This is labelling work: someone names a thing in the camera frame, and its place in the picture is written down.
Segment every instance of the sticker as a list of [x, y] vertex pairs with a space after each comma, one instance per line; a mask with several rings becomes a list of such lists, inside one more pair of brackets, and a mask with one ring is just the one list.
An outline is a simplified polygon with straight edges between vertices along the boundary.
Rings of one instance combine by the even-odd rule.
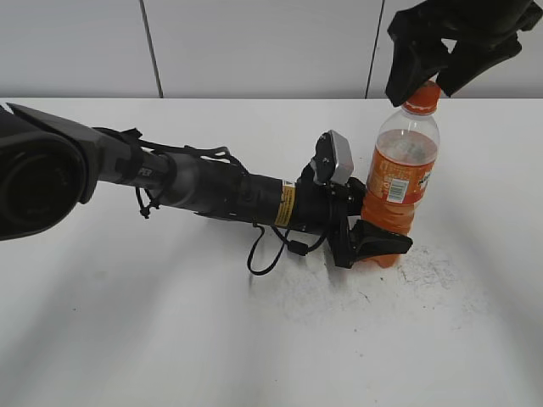
[[414, 204], [423, 198], [432, 167], [434, 161], [425, 165], [398, 164], [375, 149], [367, 188], [383, 201]]
[[289, 181], [283, 180], [283, 192], [281, 193], [281, 203], [275, 218], [277, 226], [286, 227], [290, 222], [292, 209], [294, 208], [294, 198], [296, 196], [296, 186]]

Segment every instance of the white table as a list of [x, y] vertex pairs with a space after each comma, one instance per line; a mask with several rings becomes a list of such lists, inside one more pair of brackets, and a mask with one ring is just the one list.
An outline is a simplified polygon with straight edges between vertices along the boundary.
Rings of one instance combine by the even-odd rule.
[[[392, 112], [384, 100], [9, 101], [227, 145], [288, 180], [330, 128], [365, 180]], [[131, 188], [102, 183], [52, 230], [0, 243], [0, 405], [542, 405], [543, 100], [443, 100], [436, 116], [438, 163], [397, 268], [336, 269], [319, 249], [251, 280], [251, 226], [168, 208], [144, 220]], [[261, 265], [278, 247], [266, 237]]]

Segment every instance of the white wall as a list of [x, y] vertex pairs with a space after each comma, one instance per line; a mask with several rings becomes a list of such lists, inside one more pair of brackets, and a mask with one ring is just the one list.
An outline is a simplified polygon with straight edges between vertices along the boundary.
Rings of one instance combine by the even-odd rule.
[[[363, 98], [384, 0], [144, 0], [168, 98]], [[394, 13], [387, 0], [368, 97], [384, 98]], [[524, 50], [460, 91], [543, 97], [543, 24]], [[160, 94], [138, 0], [3, 0], [0, 96]]]
[[381, 0], [146, 4], [167, 97], [364, 96]]
[[137, 0], [0, 3], [0, 96], [158, 96]]

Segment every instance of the orange bottle cap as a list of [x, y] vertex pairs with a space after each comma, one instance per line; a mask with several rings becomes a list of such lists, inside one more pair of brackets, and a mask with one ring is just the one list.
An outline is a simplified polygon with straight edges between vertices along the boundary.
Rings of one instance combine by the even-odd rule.
[[414, 114], [431, 114], [438, 108], [441, 89], [434, 81], [426, 81], [403, 104], [405, 110]]

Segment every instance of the robotic arm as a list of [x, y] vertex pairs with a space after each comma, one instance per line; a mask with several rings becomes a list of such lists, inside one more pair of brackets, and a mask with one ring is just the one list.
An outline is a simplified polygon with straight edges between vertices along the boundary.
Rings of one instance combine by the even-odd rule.
[[[152, 208], [165, 205], [251, 223], [262, 231], [261, 225], [269, 225], [283, 246], [300, 255], [327, 239], [341, 267], [373, 255], [402, 254], [411, 246], [410, 238], [364, 220], [350, 228], [348, 218], [360, 217], [366, 188], [350, 177], [349, 143], [335, 131], [319, 138], [315, 156], [292, 184], [250, 174], [227, 148], [163, 146], [141, 140], [135, 129], [93, 129], [24, 106], [9, 107], [13, 114], [0, 110], [0, 240], [47, 230], [76, 203], [87, 203], [98, 181], [107, 181], [135, 187], [146, 218]], [[289, 231], [319, 238], [308, 246], [288, 240]]]
[[[531, 0], [427, 0], [396, 14], [389, 28], [395, 57], [387, 85], [393, 105], [430, 77], [451, 95], [472, 78], [520, 52], [517, 30], [530, 30], [542, 10]], [[451, 54], [441, 38], [457, 40]], [[140, 213], [160, 205], [198, 215], [271, 226], [286, 246], [306, 255], [325, 240], [337, 266], [382, 254], [403, 254], [409, 237], [358, 219], [366, 188], [356, 178], [349, 143], [335, 131], [319, 137], [311, 162], [293, 183], [250, 174], [227, 148], [174, 148], [141, 134], [90, 128], [10, 104], [0, 108], [0, 241], [46, 231], [77, 203], [86, 204], [98, 181], [136, 188]], [[143, 203], [142, 192], [148, 204]], [[317, 235], [308, 245], [290, 231]]]

